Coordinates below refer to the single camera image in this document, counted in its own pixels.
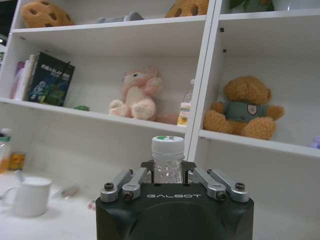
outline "mug handle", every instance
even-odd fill
[[[8,206],[11,206],[13,203],[9,203],[7,202],[6,198],[9,194],[10,191],[12,190],[17,190],[18,187],[10,187],[9,189],[7,189],[4,194],[1,196],[0,200],[1,200],[1,205],[4,206],[4,207],[8,207]]]

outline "gray plush toy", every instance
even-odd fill
[[[125,16],[117,16],[117,17],[100,17],[96,23],[97,24],[106,24],[106,23],[115,23],[115,22],[127,22],[127,21],[137,21],[137,20],[144,20],[144,18],[136,11],[132,11],[129,15]]]

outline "book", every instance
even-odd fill
[[[70,86],[75,67],[38,52],[30,77],[30,88],[27,94],[29,102],[63,106]]]
[[[24,62],[24,68],[22,69],[21,76],[19,79],[19,82],[17,83],[16,86],[16,91],[14,95],[14,99],[18,101],[22,101],[24,97],[24,89],[26,85],[26,78],[28,77],[28,71],[30,68],[29,60],[26,60]]]
[[[27,77],[25,79],[25,85],[23,88],[23,98],[22,100],[28,100],[28,92],[30,90],[31,87],[31,74],[32,74],[32,70],[35,64],[35,59],[36,59],[36,55],[31,54],[29,57],[29,66],[28,66],[28,72],[27,72]]]
[[[18,88],[18,85],[19,85],[19,83],[21,81],[22,74],[23,74],[23,71],[24,71],[24,67],[25,67],[25,62],[24,61],[19,61],[17,66],[16,66],[13,85],[12,85],[12,88],[11,88],[11,94],[10,94],[10,98],[11,99],[15,99],[15,97],[16,97],[17,88]]]

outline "bottle label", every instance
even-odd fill
[[[180,127],[186,127],[190,116],[191,103],[183,102],[180,106],[180,114],[177,125]]]

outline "green leaves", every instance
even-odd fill
[[[230,9],[234,9],[241,5],[244,1],[249,2],[250,0],[230,0]]]
[[[230,9],[234,9],[241,4],[243,4],[243,8],[246,10],[251,0],[230,0]],[[270,12],[274,10],[274,5],[271,0],[254,0],[257,1],[258,4],[262,6],[267,6],[266,11]]]
[[[244,3],[244,5],[243,5],[244,10],[247,9],[249,3],[250,3],[250,0],[245,0],[245,3]]]
[[[273,4],[273,2],[271,2],[271,3],[268,5],[266,11],[267,11],[267,12],[273,12],[274,10],[275,10],[274,4]]]

